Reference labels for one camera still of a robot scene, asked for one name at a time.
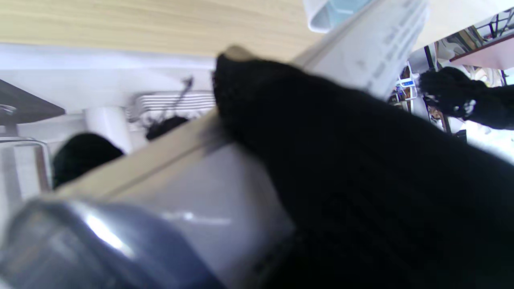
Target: blurry object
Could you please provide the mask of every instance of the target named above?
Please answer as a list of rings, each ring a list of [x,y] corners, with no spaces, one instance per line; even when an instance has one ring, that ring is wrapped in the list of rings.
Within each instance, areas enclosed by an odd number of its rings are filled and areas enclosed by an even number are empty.
[[[456,56],[450,60],[452,64],[466,64],[495,69],[514,67],[514,33],[490,41],[472,51]]]
[[[410,63],[407,62],[407,65],[398,77],[396,86],[388,99],[388,104],[414,114],[413,100],[417,98],[417,89],[415,84],[415,79],[417,77],[417,75],[412,74]]]
[[[466,130],[460,130],[457,133],[455,133],[454,136],[463,142],[466,142],[466,143],[468,142],[468,136],[467,136]]]
[[[303,0],[309,29],[328,33],[372,0]]]
[[[489,26],[491,34],[490,37],[486,36],[489,39],[487,42],[477,41],[476,35],[478,32],[474,26],[459,32],[459,35],[462,36],[462,41],[456,41],[455,34],[446,38],[449,42],[458,43],[463,49],[463,51],[448,58],[450,62],[454,65],[465,64],[500,70],[513,67],[514,56],[511,51],[514,47],[514,33],[504,33],[508,32],[510,22],[514,16],[514,8],[511,8],[508,12],[509,15],[506,19],[501,20],[499,14],[497,14],[491,19],[489,24],[479,27]],[[506,21],[503,27],[499,26],[500,21]]]
[[[168,118],[162,122],[156,122],[152,124],[146,133],[147,140],[154,140],[159,136],[175,129],[179,125],[188,122],[189,119],[180,116],[174,116],[172,118]]]
[[[120,156],[123,156],[123,152],[99,135],[76,135],[62,146],[53,158],[53,188]]]
[[[180,105],[184,95],[188,93],[189,90],[191,90],[191,87],[193,87],[193,81],[193,77],[183,80],[184,89],[179,94],[175,102],[171,104],[170,107],[164,108],[158,118],[149,118],[149,120],[146,122],[148,124],[143,123],[146,128],[147,140],[153,140],[188,121],[187,118],[177,115],[177,107]],[[171,118],[167,118],[166,114],[170,110],[172,111],[173,116]]]
[[[29,199],[51,192],[50,150],[42,141],[0,137],[0,237],[9,215]]]
[[[181,119],[195,119],[205,115],[215,107],[212,91],[191,90],[193,78],[185,79],[184,89],[174,92],[156,92],[137,96],[127,110],[129,122],[138,123],[147,131],[152,130],[151,137],[157,132],[165,131],[164,127],[171,128],[175,124],[181,124],[179,120],[164,121],[171,117]]]
[[[474,26],[468,27],[445,38],[448,43],[458,45],[464,52],[470,52],[484,45],[482,37]]]

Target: black glove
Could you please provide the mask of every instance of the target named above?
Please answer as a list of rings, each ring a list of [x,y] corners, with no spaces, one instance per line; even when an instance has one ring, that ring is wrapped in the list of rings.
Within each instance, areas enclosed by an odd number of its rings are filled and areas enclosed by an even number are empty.
[[[363,92],[246,60],[218,58],[214,94],[302,236],[277,287],[513,288],[511,165]]]
[[[420,86],[423,92],[433,96],[425,98],[428,105],[438,108],[444,114],[462,118],[471,114],[472,100],[476,103],[482,99],[487,89],[482,81],[470,80],[462,71],[453,67],[422,74]]]

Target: metal object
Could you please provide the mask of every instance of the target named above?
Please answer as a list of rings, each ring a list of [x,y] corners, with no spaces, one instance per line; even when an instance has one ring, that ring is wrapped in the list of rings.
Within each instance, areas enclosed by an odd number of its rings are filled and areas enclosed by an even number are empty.
[[[12,143],[14,147],[21,146],[38,146],[43,151],[43,163],[44,163],[44,180],[46,183],[43,184],[43,189],[49,191],[52,189],[53,178],[52,178],[52,164],[50,159],[50,149],[45,142],[35,140],[29,137],[0,137],[0,143]]]

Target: white ceiling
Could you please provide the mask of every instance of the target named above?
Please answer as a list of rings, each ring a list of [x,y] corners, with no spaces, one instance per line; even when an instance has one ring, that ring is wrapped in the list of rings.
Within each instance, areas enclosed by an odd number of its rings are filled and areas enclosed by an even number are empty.
[[[0,79],[67,112],[127,106],[135,95],[211,89],[214,59],[157,53],[0,44]]]

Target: black knit fabric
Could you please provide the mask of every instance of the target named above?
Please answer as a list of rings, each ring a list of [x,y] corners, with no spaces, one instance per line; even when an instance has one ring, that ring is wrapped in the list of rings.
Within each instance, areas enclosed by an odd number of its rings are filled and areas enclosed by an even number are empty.
[[[55,189],[122,155],[120,149],[99,135],[76,135],[53,158],[53,187]]]
[[[513,288],[511,165],[280,63],[220,56],[214,93],[301,236],[269,287]]]
[[[445,67],[421,75],[424,92],[435,96],[430,106],[453,117],[481,123],[493,129],[514,130],[514,86],[489,88],[482,81],[470,80],[462,71]],[[464,104],[474,100],[476,105],[467,115]]]

